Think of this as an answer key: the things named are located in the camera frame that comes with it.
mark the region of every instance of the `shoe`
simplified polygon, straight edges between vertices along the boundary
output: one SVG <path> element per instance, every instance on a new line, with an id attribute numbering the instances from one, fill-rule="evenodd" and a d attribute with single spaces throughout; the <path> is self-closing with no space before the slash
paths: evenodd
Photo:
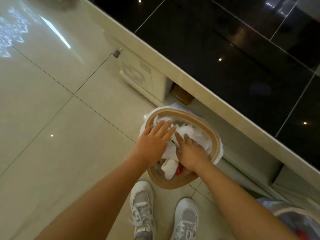
<path id="1" fill-rule="evenodd" d="M 153 190 L 147 181 L 137 182 L 131 190 L 130 207 L 133 216 L 134 236 L 151 232 L 155 240 L 156 225 L 153 218 Z"/>
<path id="2" fill-rule="evenodd" d="M 195 240 L 198 229 L 199 212 L 190 198 L 179 201 L 174 215 L 174 229 L 170 240 Z"/>

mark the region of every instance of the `grout line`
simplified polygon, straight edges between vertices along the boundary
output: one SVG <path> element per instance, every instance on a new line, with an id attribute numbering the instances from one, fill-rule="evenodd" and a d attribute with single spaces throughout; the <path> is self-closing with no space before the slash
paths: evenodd
<path id="1" fill-rule="evenodd" d="M 278 136 L 278 134 L 280 133 L 282 127 L 285 125 L 285 123 L 287 122 L 287 120 L 289 119 L 290 115 L 292 114 L 292 112 L 294 111 L 294 109 L 296 108 L 297 104 L 299 103 L 300 99 L 302 98 L 303 94 L 305 93 L 305 91 L 307 90 L 307 88 L 309 87 L 310 83 L 312 82 L 313 78 L 315 77 L 315 74 L 313 74 L 313 76 L 311 77 L 310 81 L 308 82 L 308 84 L 306 85 L 306 87 L 304 88 L 302 94 L 300 95 L 300 97 L 298 98 L 298 101 L 296 102 L 296 104 L 294 105 L 294 107 L 291 109 L 289 115 L 287 116 L 287 118 L 285 119 L 285 121 L 283 122 L 282 126 L 280 127 L 278 133 L 275 135 L 275 137 Z"/>
<path id="2" fill-rule="evenodd" d="M 293 10 L 293 8 L 296 6 L 296 4 L 298 3 L 299 0 L 296 1 L 296 3 L 293 5 L 293 7 L 291 8 L 290 12 L 288 13 L 288 15 L 284 18 L 284 20 L 282 21 L 282 23 L 280 24 L 280 26 L 277 28 L 277 30 L 274 32 L 273 36 L 278 32 L 279 28 L 282 26 L 282 24 L 284 23 L 284 21 L 287 19 L 287 17 L 289 16 L 289 14 L 291 13 L 291 11 Z"/>
<path id="3" fill-rule="evenodd" d="M 15 48 L 13 45 L 9 44 L 12 48 L 14 48 L 17 52 L 19 52 L 20 54 L 22 54 L 20 51 L 18 51 L 17 48 Z M 40 70 L 42 70 L 44 73 L 46 73 L 48 76 L 50 76 L 45 70 L 43 70 L 41 67 L 39 67 L 36 63 L 34 63 L 32 60 L 30 60 L 28 57 L 26 57 L 24 54 L 22 54 L 25 58 L 27 58 L 29 61 L 31 61 L 35 66 L 37 66 Z M 58 84 L 60 84 L 62 87 L 64 87 L 65 89 L 67 89 L 69 92 L 71 92 L 68 88 L 66 88 L 65 86 L 63 86 L 60 82 L 58 82 L 57 80 L 55 80 Z"/>
<path id="4" fill-rule="evenodd" d="M 161 3 L 160 3 L 160 5 L 159 6 L 157 6 L 157 8 L 150 14 L 150 16 L 138 27 L 138 29 L 134 32 L 134 33 L 136 33 L 138 30 L 139 30 L 139 28 L 141 28 L 141 26 L 151 17 L 151 15 L 158 9 L 158 7 L 160 7 L 161 6 L 161 4 L 164 2 L 165 0 L 163 0 Z"/>
<path id="5" fill-rule="evenodd" d="M 92 109 L 94 112 L 96 112 L 98 115 L 100 115 L 103 119 L 105 119 L 106 121 L 108 121 L 105 117 L 103 117 L 101 114 L 99 114 L 97 111 L 95 111 L 93 108 L 91 108 L 88 104 L 86 104 L 81 98 L 79 98 L 77 95 L 74 95 L 75 97 L 77 97 L 78 99 L 80 99 L 80 101 L 82 101 L 86 106 L 88 106 L 90 109 Z M 123 133 L 121 130 L 119 130 L 113 123 L 111 123 L 110 121 L 108 121 L 111 125 L 114 126 L 114 128 L 116 128 L 118 131 L 120 131 L 122 134 L 124 134 L 126 137 L 128 137 L 131 141 L 133 141 L 134 143 L 136 143 L 134 140 L 132 140 L 129 136 L 127 136 L 125 133 Z"/>
<path id="6" fill-rule="evenodd" d="M 89 76 L 89 78 L 92 77 L 92 75 L 103 65 L 103 63 L 106 62 L 106 60 L 107 60 L 111 55 L 112 55 L 112 53 L 111 53 L 110 55 L 108 55 L 108 57 L 107 57 L 107 58 L 101 63 L 101 65 L 99 65 L 99 67 Z M 80 88 L 82 88 L 82 86 L 89 80 L 89 78 L 81 85 Z"/>
<path id="7" fill-rule="evenodd" d="M 300 65 L 304 66 L 305 68 L 307 68 L 309 71 L 311 71 L 313 74 L 315 74 L 315 71 L 312 70 L 311 68 L 309 68 L 307 65 L 303 64 L 301 61 L 299 61 L 296 57 L 292 56 L 291 54 L 289 54 L 288 52 L 286 52 L 283 48 L 281 48 L 280 46 L 278 46 L 277 44 L 275 44 L 274 42 L 272 42 L 271 40 L 269 40 L 267 37 L 263 36 L 261 33 L 259 33 L 257 30 L 255 30 L 254 28 L 252 28 L 251 26 L 249 26 L 248 24 L 246 24 L 244 21 L 242 21 L 240 18 L 238 18 L 237 16 L 235 16 L 233 13 L 231 13 L 230 11 L 228 11 L 226 8 L 224 8 L 223 6 L 221 6 L 219 3 L 215 2 L 214 0 L 210 0 L 211 2 L 215 3 L 216 5 L 218 5 L 219 7 L 221 7 L 224 11 L 226 11 L 227 13 L 229 13 L 230 15 L 232 15 L 233 17 L 235 17 L 236 19 L 238 19 L 241 23 L 245 24 L 247 27 L 249 27 L 250 29 L 252 29 L 254 32 L 256 32 L 258 35 L 262 36 L 263 38 L 265 38 L 268 42 L 270 42 L 271 44 L 273 44 L 275 47 L 277 47 L 278 49 L 280 49 L 282 52 L 286 53 L 288 56 L 290 56 L 292 59 L 294 59 L 295 61 L 297 61 Z"/>
<path id="8" fill-rule="evenodd" d="M 70 101 L 70 99 L 72 99 L 74 95 L 72 95 L 68 101 L 61 107 L 61 109 L 59 109 L 59 111 L 49 120 L 48 123 L 46 123 L 46 125 L 39 131 L 39 133 L 29 142 L 29 144 L 22 150 L 22 152 L 19 153 L 19 155 L 9 164 L 9 166 L 3 171 L 3 173 L 0 175 L 0 177 L 2 177 L 2 175 L 4 175 L 4 173 L 7 171 L 8 168 L 10 168 L 10 166 L 17 160 L 17 158 L 27 149 L 27 147 L 34 141 L 34 139 L 44 130 L 44 128 L 46 128 L 46 126 L 54 119 L 54 117 L 62 110 L 62 108 Z"/>

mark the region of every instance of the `black countertop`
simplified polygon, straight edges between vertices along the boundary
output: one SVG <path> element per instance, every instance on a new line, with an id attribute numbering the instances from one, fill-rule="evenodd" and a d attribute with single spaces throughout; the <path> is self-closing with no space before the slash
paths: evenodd
<path id="1" fill-rule="evenodd" d="M 320 0 L 90 1 L 320 169 Z"/>

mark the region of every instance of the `tan plastic rim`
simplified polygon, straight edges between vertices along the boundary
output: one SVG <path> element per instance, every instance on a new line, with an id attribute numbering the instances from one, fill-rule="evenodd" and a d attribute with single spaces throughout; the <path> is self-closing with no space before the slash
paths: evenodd
<path id="1" fill-rule="evenodd" d="M 181 118 L 183 120 L 189 121 L 190 123 L 200 127 L 202 130 L 204 130 L 211 138 L 212 140 L 212 152 L 208 156 L 208 160 L 214 161 L 218 155 L 219 155 L 219 149 L 220 149 L 220 139 L 218 134 L 211 129 L 204 121 L 202 121 L 200 118 L 176 109 L 170 109 L 170 108 L 164 108 L 159 109 L 156 112 L 154 112 L 147 120 L 146 127 L 149 125 L 152 125 L 154 118 L 156 116 L 165 117 L 177 117 Z M 151 167 L 147 170 L 148 176 L 150 179 L 159 187 L 172 190 L 177 189 L 179 187 L 182 187 L 186 184 L 191 183 L 194 181 L 198 175 L 194 172 L 189 171 L 188 169 L 184 168 L 182 171 L 182 174 L 180 175 L 174 175 L 170 180 L 167 180 L 165 178 L 165 174 L 162 170 L 156 170 L 155 167 Z"/>

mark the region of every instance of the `sock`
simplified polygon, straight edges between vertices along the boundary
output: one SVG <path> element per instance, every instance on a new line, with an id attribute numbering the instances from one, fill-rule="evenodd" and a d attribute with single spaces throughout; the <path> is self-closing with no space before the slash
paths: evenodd
<path id="1" fill-rule="evenodd" d="M 134 239 L 145 238 L 147 240 L 152 240 L 152 232 L 138 232 Z"/>

